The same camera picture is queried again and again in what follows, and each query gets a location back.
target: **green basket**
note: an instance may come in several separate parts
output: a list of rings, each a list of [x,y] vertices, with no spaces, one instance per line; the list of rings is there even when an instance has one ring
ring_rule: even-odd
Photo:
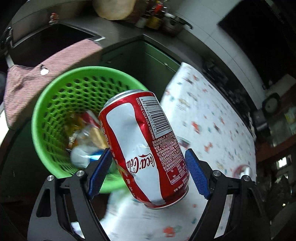
[[[129,89],[147,88],[119,70],[88,66],[68,71],[53,80],[40,95],[32,116],[32,138],[44,166],[57,178],[72,176],[78,169],[66,152],[64,131],[69,112],[99,113],[107,100]],[[100,193],[124,187],[119,172],[108,174]]]

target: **pink towel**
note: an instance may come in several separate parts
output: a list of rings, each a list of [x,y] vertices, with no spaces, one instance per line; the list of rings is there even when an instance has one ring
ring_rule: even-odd
[[[62,73],[98,65],[102,47],[90,39],[77,42],[49,57],[35,68],[14,65],[8,70],[4,108],[9,128],[17,129],[31,118],[36,101],[44,88]],[[41,75],[41,66],[49,70]]]

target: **red and white can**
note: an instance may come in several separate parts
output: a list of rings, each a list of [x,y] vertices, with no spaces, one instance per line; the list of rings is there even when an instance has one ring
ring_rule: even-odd
[[[129,90],[104,105],[102,131],[132,195],[147,207],[174,205],[188,192],[189,172],[176,136],[150,91]]]

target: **can bottom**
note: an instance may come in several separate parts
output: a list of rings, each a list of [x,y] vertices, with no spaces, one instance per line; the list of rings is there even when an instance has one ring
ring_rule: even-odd
[[[163,209],[163,208],[171,207],[171,206],[175,205],[176,203],[180,202],[186,196],[186,194],[188,193],[188,190],[189,190],[189,185],[187,186],[187,190],[184,193],[184,195],[182,197],[180,197],[177,201],[172,202],[171,204],[163,205],[163,206],[159,206],[159,207],[148,207],[146,204],[144,204],[144,205],[149,209]]]

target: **basket rim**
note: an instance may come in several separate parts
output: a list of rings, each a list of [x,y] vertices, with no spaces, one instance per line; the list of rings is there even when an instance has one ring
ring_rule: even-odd
[[[133,78],[132,76],[128,75],[127,73],[124,73],[120,70],[117,69],[112,69],[112,68],[108,68],[108,67],[103,67],[103,66],[84,66],[84,67],[79,67],[79,68],[75,68],[72,69],[70,71],[67,71],[63,74],[61,74],[60,76],[58,76],[57,78],[55,78],[53,81],[51,81],[46,87],[45,89],[42,91],[42,93],[40,94],[34,110],[33,110],[33,114],[32,114],[32,122],[31,122],[31,134],[32,134],[32,140],[33,140],[33,144],[36,150],[37,155],[39,156],[39,159],[41,160],[41,162],[43,163],[43,165],[47,168],[47,170],[52,173],[53,175],[55,175],[57,178],[64,178],[64,177],[69,177],[71,176],[71,174],[69,174],[68,172],[58,168],[55,165],[51,165],[50,161],[48,160],[48,157],[45,155],[44,151],[44,146],[42,145],[42,136],[39,134],[38,128],[37,128],[37,124],[38,124],[38,117],[39,117],[39,112],[41,109],[41,105],[42,102],[44,100],[44,98],[47,96],[47,94],[50,92],[50,90],[62,79],[64,79],[65,77],[72,75],[74,73],[80,72],[80,71],[87,71],[87,70],[104,70],[104,71],[110,71],[113,73],[117,73],[117,74],[121,74],[124,77],[127,77],[128,79],[130,79],[131,81],[135,81],[137,82],[137,85],[139,86],[139,88],[143,89],[143,90],[147,90],[147,88],[140,83],[138,80],[136,80],[135,78]],[[109,185],[102,185],[101,188],[101,193],[104,192],[108,192],[108,189],[119,189],[122,186],[125,185],[125,182],[123,179],[120,180],[115,180],[114,182],[112,182],[112,188],[108,187]]]

